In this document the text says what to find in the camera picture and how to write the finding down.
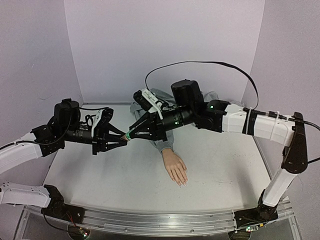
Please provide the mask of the nail polish bottle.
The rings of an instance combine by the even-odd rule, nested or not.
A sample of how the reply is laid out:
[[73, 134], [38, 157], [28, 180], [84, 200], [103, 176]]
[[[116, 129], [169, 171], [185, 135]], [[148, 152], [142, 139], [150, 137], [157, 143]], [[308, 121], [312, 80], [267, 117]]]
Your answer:
[[125, 135], [123, 135], [121, 139], [123, 139], [124, 141], [128, 141], [128, 138]]

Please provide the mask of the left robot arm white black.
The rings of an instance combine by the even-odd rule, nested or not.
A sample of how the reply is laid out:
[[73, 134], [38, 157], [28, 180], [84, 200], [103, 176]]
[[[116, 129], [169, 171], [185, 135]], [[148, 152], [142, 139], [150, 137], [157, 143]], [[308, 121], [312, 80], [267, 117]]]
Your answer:
[[[113, 113], [109, 107], [100, 108], [91, 124], [84, 123], [81, 122], [79, 103], [70, 98], [62, 100], [55, 105], [53, 117], [47, 124], [0, 148], [0, 172], [51, 155], [64, 149], [66, 142], [90, 145], [93, 155], [126, 146], [127, 141], [123, 139], [125, 133], [110, 123]], [[23, 185], [2, 180], [0, 202], [47, 208], [58, 219], [68, 213], [67, 206], [44, 185]]]

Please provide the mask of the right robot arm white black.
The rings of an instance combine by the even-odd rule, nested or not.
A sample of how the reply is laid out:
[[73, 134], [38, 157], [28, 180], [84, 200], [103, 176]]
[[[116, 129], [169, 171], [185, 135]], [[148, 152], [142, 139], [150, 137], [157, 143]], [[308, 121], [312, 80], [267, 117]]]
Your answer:
[[167, 132], [195, 124], [198, 129], [217, 133], [239, 133], [267, 139], [283, 145], [283, 160], [269, 185], [263, 190], [255, 208], [238, 210], [234, 219], [238, 228], [265, 224], [278, 218], [277, 206], [294, 178], [308, 167], [308, 153], [303, 115], [263, 112], [241, 107], [224, 100], [206, 102], [194, 80], [181, 80], [171, 85], [176, 106], [164, 109], [149, 90], [137, 91], [133, 98], [144, 110], [126, 134], [126, 138], [159, 141]]

